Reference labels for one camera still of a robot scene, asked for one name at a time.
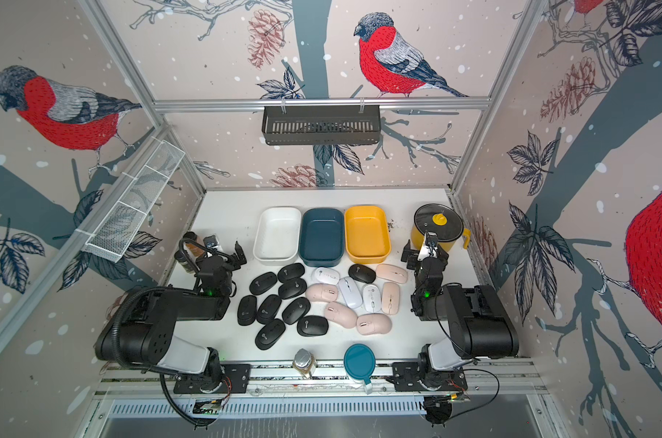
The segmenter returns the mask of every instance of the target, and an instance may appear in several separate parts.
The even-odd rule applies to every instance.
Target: computer mouse
[[[341,274],[331,268],[317,268],[311,274],[311,279],[312,281],[326,283],[327,285],[336,285],[338,284],[338,280],[341,280]]]
[[[291,280],[292,278],[299,278],[304,275],[304,265],[301,263],[293,263],[284,266],[278,271],[278,280],[280,283]]]
[[[379,293],[379,287],[365,285],[362,288],[362,304],[366,311],[378,313],[382,309],[382,295]]]
[[[278,282],[278,276],[274,272],[266,272],[261,276],[257,276],[250,282],[248,290],[254,295],[260,295],[261,293],[266,293],[270,290],[271,287]]]
[[[329,322],[323,316],[309,315],[297,321],[297,333],[303,337],[320,337],[329,331]]]
[[[341,303],[329,303],[324,311],[324,317],[345,329],[352,329],[358,321],[358,315],[355,311],[352,311]]]
[[[283,300],[279,296],[268,295],[258,308],[255,314],[255,320],[261,324],[267,324],[274,320],[282,303]]]
[[[372,283],[377,278],[377,275],[371,268],[357,264],[348,268],[348,275],[361,283]]]
[[[239,311],[236,314],[236,319],[239,320],[239,325],[251,325],[255,321],[255,307],[258,300],[254,295],[246,295],[239,302]]]
[[[378,277],[384,278],[385,280],[394,281],[400,285],[403,285],[409,279],[409,274],[407,274],[405,270],[392,265],[379,265],[375,272],[377,273]]]
[[[360,334],[385,334],[392,329],[392,320],[381,313],[368,313],[358,317],[355,327]]]
[[[304,294],[309,301],[326,301],[330,303],[338,299],[338,288],[333,285],[324,285],[318,283],[316,285],[311,285],[307,289],[307,293]]]
[[[305,316],[309,309],[311,308],[311,303],[308,299],[301,296],[300,298],[294,300],[283,311],[283,321],[287,325],[292,325],[301,317]]]
[[[382,311],[387,315],[396,315],[399,311],[399,285],[387,282],[382,286]]]
[[[285,323],[282,320],[272,320],[255,335],[255,346],[261,350],[267,350],[275,345],[275,342],[285,333]]]
[[[358,289],[358,285],[355,284],[355,280],[350,277],[343,277],[339,280],[337,287],[343,295],[346,306],[354,309],[362,305],[361,291]]]
[[[302,295],[307,290],[307,282],[301,278],[292,278],[278,288],[278,295],[283,300]]]

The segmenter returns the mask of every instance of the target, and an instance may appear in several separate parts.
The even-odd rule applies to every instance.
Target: yellow lid knob
[[[446,223],[448,223],[448,219],[446,219],[442,213],[436,213],[435,215],[433,215],[433,223],[435,223],[436,225],[445,225]]]

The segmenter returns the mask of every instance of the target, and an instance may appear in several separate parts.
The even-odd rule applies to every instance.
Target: white table surface
[[[377,205],[381,207],[390,225],[392,252],[384,263],[401,268],[404,245],[409,240],[414,212],[428,203],[448,205],[445,191],[439,188],[387,188],[387,189],[351,189],[351,190],[314,190],[314,191],[211,191],[204,198],[192,230],[204,237],[216,234],[224,252],[234,251],[234,242],[246,253],[248,263],[234,272],[233,280],[238,285],[238,292],[231,299],[226,315],[220,321],[181,321],[176,323],[175,335],[195,344],[213,347],[219,350],[222,360],[290,360],[300,348],[311,351],[318,359],[341,360],[346,349],[354,343],[363,343],[370,347],[377,359],[411,359],[419,354],[424,344],[440,341],[445,335],[437,322],[421,321],[411,312],[410,295],[414,291],[413,271],[409,272],[409,281],[400,285],[401,301],[399,312],[390,316],[392,330],[388,334],[362,336],[354,328],[343,328],[333,322],[329,331],[321,337],[302,337],[297,333],[297,326],[287,326],[278,342],[268,350],[259,350],[254,339],[263,327],[258,322],[241,327],[236,320],[236,311],[242,296],[250,294],[248,286],[251,280],[268,271],[277,273],[277,266],[261,265],[253,257],[253,242],[261,213],[270,207],[296,207],[302,214],[316,207],[333,207],[345,212],[354,205]],[[462,248],[460,239],[449,252],[448,266],[443,273],[443,283],[458,282],[465,287],[477,285],[477,276],[470,262],[467,251]],[[348,275],[352,265],[344,254],[341,262],[334,267],[341,276]],[[302,276],[311,284],[311,273],[316,268],[307,267]],[[385,280],[378,278],[375,284],[382,289]],[[195,278],[176,265],[170,276],[170,283],[175,287],[192,288]],[[277,293],[280,283],[268,292],[257,297],[257,303],[270,293]],[[277,318],[285,307],[292,302],[283,300]],[[326,303],[312,303],[308,315],[323,315]],[[366,311],[361,306],[355,309],[359,315]]]

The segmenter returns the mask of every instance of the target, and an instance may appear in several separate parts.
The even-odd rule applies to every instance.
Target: yellow plastic tray
[[[353,263],[382,263],[392,250],[384,210],[357,205],[346,210],[346,251]]]

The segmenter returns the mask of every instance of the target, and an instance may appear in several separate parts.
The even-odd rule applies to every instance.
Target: black computer mouse
[[[278,272],[278,280],[280,280],[280,283],[284,283],[292,278],[299,278],[303,275],[304,265],[301,263],[293,263],[280,269]]]
[[[374,270],[363,265],[353,265],[348,268],[348,276],[361,283],[372,283],[377,278]]]
[[[257,276],[250,282],[248,290],[254,295],[260,295],[261,293],[266,293],[270,290],[271,287],[278,282],[278,276],[274,272],[266,272],[261,276]]]
[[[329,321],[323,316],[309,315],[297,321],[297,333],[303,337],[320,337],[329,331]]]
[[[287,325],[292,325],[301,317],[305,316],[310,308],[311,303],[309,300],[301,296],[291,302],[289,306],[285,307],[285,310],[283,311],[283,321]]]
[[[255,314],[255,320],[261,324],[267,324],[270,321],[275,319],[275,315],[278,314],[278,309],[283,303],[277,295],[268,295],[268,297],[263,300],[260,307],[258,308],[257,313]]]
[[[302,295],[307,290],[307,282],[301,278],[292,278],[278,288],[278,295],[283,300]]]
[[[282,320],[272,320],[261,328],[255,335],[255,346],[261,350],[267,350],[275,345],[275,342],[285,333],[285,323]]]
[[[236,314],[236,319],[239,320],[239,325],[251,325],[255,321],[255,307],[258,300],[253,295],[244,296],[239,302],[239,312]]]

